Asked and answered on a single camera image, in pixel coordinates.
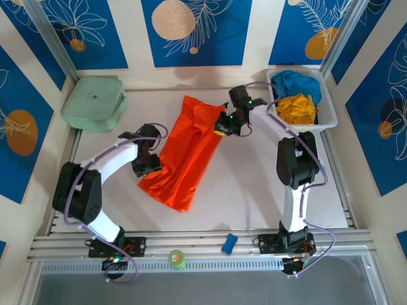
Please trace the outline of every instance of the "metal grate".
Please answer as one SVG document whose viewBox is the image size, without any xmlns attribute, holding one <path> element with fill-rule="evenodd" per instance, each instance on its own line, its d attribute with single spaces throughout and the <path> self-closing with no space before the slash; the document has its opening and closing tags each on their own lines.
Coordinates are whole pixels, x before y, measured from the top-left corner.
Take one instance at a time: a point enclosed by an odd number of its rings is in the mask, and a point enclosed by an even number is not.
<svg viewBox="0 0 407 305">
<path fill-rule="evenodd" d="M 272 271 L 283 269 L 282 259 L 197 259 L 186 263 L 183 270 L 174 269 L 168 261 L 150 260 L 137 262 L 140 273 L 170 272 L 219 272 L 219 271 Z M 47 262 L 44 263 L 42 275 L 93 274 L 102 272 L 101 261 L 95 262 Z M 134 272 L 134 265 L 129 264 L 126 272 Z"/>
</svg>

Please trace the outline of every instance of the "blue wallpaper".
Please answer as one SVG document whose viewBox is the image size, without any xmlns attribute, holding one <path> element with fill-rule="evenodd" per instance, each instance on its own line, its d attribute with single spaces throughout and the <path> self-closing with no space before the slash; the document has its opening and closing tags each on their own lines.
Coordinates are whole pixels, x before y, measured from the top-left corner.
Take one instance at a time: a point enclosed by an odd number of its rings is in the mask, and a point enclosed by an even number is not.
<svg viewBox="0 0 407 305">
<path fill-rule="evenodd" d="M 141 0 L 155 67 L 242 65 L 251 0 Z"/>
<path fill-rule="evenodd" d="M 6 250 L 6 243 L 0 240 L 0 261 L 3 256 L 4 250 Z"/>
<path fill-rule="evenodd" d="M 397 233 L 397 238 L 400 242 L 401 249 L 404 252 L 404 256 L 407 259 L 407 231 Z"/>
<path fill-rule="evenodd" d="M 21 203 L 52 108 L 0 47 L 0 194 Z"/>
<path fill-rule="evenodd" d="M 350 4 L 349 0 L 287 0 L 268 64 L 319 65 Z"/>
<path fill-rule="evenodd" d="M 107 0 L 40 4 L 78 70 L 128 68 Z M 50 53 L 25 10 L 11 0 L 0 0 L 0 5 L 48 71 Z"/>
<path fill-rule="evenodd" d="M 331 72 L 337 84 L 339 84 L 349 66 L 354 61 L 359 50 L 362 48 L 389 3 L 390 0 L 370 0 L 368 3 L 362 17 L 359 19 L 348 42 L 332 68 Z"/>
<path fill-rule="evenodd" d="M 407 182 L 407 24 L 346 104 L 382 196 Z"/>
</svg>

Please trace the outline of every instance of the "yellow cloth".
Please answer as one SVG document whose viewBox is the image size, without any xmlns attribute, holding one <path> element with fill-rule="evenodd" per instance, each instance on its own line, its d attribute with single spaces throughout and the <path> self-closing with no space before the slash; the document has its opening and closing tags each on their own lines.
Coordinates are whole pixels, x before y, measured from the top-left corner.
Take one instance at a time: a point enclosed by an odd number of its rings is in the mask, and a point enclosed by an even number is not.
<svg viewBox="0 0 407 305">
<path fill-rule="evenodd" d="M 312 97 L 298 94 L 279 101 L 277 114 L 290 125 L 313 125 L 315 121 L 315 105 Z"/>
</svg>

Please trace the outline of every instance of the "blue cloth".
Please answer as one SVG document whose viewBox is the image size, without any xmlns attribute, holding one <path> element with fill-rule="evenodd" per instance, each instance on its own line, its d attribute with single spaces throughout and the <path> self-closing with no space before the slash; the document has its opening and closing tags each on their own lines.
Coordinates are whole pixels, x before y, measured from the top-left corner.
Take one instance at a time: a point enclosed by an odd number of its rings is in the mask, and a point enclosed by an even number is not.
<svg viewBox="0 0 407 305">
<path fill-rule="evenodd" d="M 281 91 L 281 98 L 293 97 L 297 94 L 311 95 L 315 105 L 321 101 L 321 87 L 318 80 L 310 76 L 302 76 L 298 72 L 285 70 L 275 75 L 272 80 Z"/>
</svg>

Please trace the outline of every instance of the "blue sponge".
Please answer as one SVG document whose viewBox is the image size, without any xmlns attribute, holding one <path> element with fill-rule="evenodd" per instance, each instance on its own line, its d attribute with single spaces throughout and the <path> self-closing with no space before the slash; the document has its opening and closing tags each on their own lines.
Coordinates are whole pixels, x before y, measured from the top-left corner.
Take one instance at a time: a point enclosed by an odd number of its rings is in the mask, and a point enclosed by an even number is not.
<svg viewBox="0 0 407 305">
<path fill-rule="evenodd" d="M 231 251 L 233 250 L 233 247 L 235 246 L 236 242 L 237 236 L 229 234 L 228 237 L 226 238 L 226 242 L 222 247 L 222 252 L 226 254 L 231 254 Z"/>
</svg>

